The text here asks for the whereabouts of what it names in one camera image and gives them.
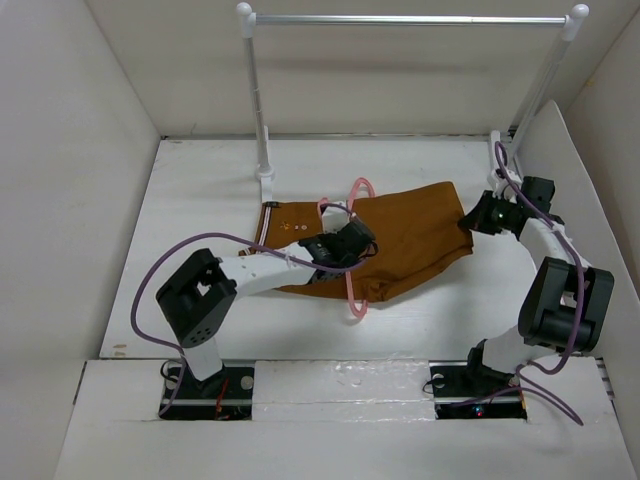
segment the horizontal bar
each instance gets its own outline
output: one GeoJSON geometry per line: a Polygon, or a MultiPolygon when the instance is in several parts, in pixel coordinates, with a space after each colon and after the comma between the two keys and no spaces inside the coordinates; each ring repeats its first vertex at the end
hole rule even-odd
{"type": "MultiPolygon", "coordinates": [[[[210,133],[194,135],[170,135],[164,137],[169,143],[181,143],[189,140],[255,140],[255,133],[210,133]]],[[[455,133],[271,133],[269,140],[425,140],[445,142],[486,142],[489,135],[455,133]]]]}
{"type": "MultiPolygon", "coordinates": [[[[160,405],[166,405],[169,403],[169,400],[163,398],[160,402],[160,405]]],[[[228,399],[228,400],[220,400],[220,406],[249,406],[253,402],[249,399],[240,400],[240,399],[228,399]]],[[[173,405],[176,407],[215,407],[218,404],[218,400],[216,398],[176,398],[173,401],[173,405]]]]}
{"type": "Polygon", "coordinates": [[[563,27],[565,23],[567,23],[565,17],[256,15],[256,25],[563,27]]]}
{"type": "Polygon", "coordinates": [[[429,368],[431,367],[466,367],[466,360],[434,360],[429,361],[429,368]]]}
{"type": "MultiPolygon", "coordinates": [[[[433,403],[436,405],[452,405],[456,403],[468,402],[469,400],[475,400],[473,397],[440,397],[434,398],[433,403]]],[[[475,402],[478,404],[481,403],[521,403],[522,400],[520,396],[510,396],[510,397],[494,397],[491,400],[483,400],[481,402],[475,402]]]]}

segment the white pole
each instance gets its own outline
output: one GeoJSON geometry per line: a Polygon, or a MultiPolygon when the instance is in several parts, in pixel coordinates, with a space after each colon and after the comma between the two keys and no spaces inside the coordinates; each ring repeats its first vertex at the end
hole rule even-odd
{"type": "Polygon", "coordinates": [[[562,27],[565,17],[472,17],[472,16],[402,16],[402,15],[258,15],[257,25],[361,25],[408,27],[562,27]]]}
{"type": "Polygon", "coordinates": [[[256,70],[256,57],[253,50],[253,29],[256,25],[256,14],[248,3],[239,3],[236,12],[240,17],[240,28],[244,39],[244,54],[249,74],[249,86],[251,89],[251,105],[256,124],[256,140],[258,145],[258,177],[272,177],[273,167],[269,164],[269,149],[267,147],[267,129],[262,115],[262,103],[260,101],[260,89],[258,88],[258,73],[256,70]]]}
{"type": "Polygon", "coordinates": [[[522,140],[529,129],[529,125],[535,117],[536,113],[538,113],[538,109],[540,108],[540,103],[545,97],[547,90],[549,89],[549,85],[553,80],[556,72],[558,71],[558,67],[562,63],[571,42],[576,38],[578,34],[578,30],[580,30],[580,26],[585,18],[589,16],[589,7],[586,5],[580,4],[576,5],[571,9],[571,13],[567,16],[567,21],[562,28],[562,32],[560,33],[560,37],[556,41],[556,44],[553,48],[551,55],[549,55],[548,64],[545,69],[545,73],[542,77],[542,80],[536,87],[536,93],[531,98],[531,102],[525,111],[525,114],[520,121],[520,125],[518,125],[518,130],[516,131],[515,136],[513,137],[513,142],[511,142],[510,153],[511,155],[515,155],[518,151],[518,148],[522,144],[522,140]]]}

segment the white wall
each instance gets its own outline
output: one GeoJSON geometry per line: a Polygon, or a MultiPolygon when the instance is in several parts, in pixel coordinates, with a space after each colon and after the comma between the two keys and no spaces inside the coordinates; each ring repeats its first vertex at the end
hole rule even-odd
{"type": "Polygon", "coordinates": [[[640,472],[640,300],[601,205],[606,196],[596,193],[591,182],[596,178],[589,177],[553,102],[542,108],[532,122],[519,156],[525,174],[555,181],[553,212],[566,220],[567,233],[580,253],[615,278],[600,340],[592,353],[604,358],[615,392],[620,428],[640,472]]]}
{"type": "Polygon", "coordinates": [[[567,124],[640,292],[640,13],[580,92],[567,124]]]}
{"type": "MultiPolygon", "coordinates": [[[[165,135],[253,130],[238,0],[86,0],[165,135]]],[[[552,88],[568,105],[640,0],[585,0],[552,88]]],[[[578,0],[253,0],[263,13],[565,15],[578,0]]],[[[511,28],[262,27],[273,132],[487,133],[514,119],[556,32],[511,28]]]]}
{"type": "Polygon", "coordinates": [[[52,478],[159,137],[82,0],[0,0],[0,477],[52,478]]]}

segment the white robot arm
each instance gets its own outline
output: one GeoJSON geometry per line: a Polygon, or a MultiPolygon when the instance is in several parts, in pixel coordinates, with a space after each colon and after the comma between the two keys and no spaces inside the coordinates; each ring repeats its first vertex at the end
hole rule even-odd
{"type": "Polygon", "coordinates": [[[331,231],[273,253],[216,258],[209,249],[198,250],[158,290],[156,300],[204,396],[224,377],[214,336],[234,301],[285,285],[332,280],[361,262],[370,248],[376,251],[373,233],[341,208],[325,208],[323,223],[331,231]]]}
{"type": "Polygon", "coordinates": [[[595,347],[614,283],[610,272],[594,268],[577,252],[562,220],[549,214],[555,192],[553,181],[537,177],[520,180],[514,172],[507,172],[550,225],[538,218],[506,181],[499,181],[504,179],[500,170],[493,173],[494,190],[485,191],[478,205],[460,221],[462,227],[490,235],[511,232],[527,248],[538,270],[520,310],[518,325],[498,337],[483,340],[471,350],[468,366],[471,375],[479,378],[512,376],[519,365],[549,355],[549,349],[564,351],[568,347],[576,317],[578,271],[567,246],[580,261],[585,279],[573,350],[588,352],[595,347]]]}

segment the brown cloth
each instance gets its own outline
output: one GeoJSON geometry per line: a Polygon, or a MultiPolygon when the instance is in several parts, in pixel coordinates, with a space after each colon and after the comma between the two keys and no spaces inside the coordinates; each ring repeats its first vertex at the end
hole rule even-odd
{"type": "MultiPolygon", "coordinates": [[[[389,300],[432,279],[460,257],[472,253],[471,233],[458,227],[464,212],[451,182],[356,199],[353,210],[375,234],[380,249],[378,255],[352,272],[354,296],[358,300],[372,303],[389,300]]],[[[271,248],[282,248],[322,233],[316,202],[263,205],[256,241],[264,237],[265,215],[268,230],[264,245],[271,248]]],[[[344,277],[280,290],[314,297],[347,298],[344,277]]]]}

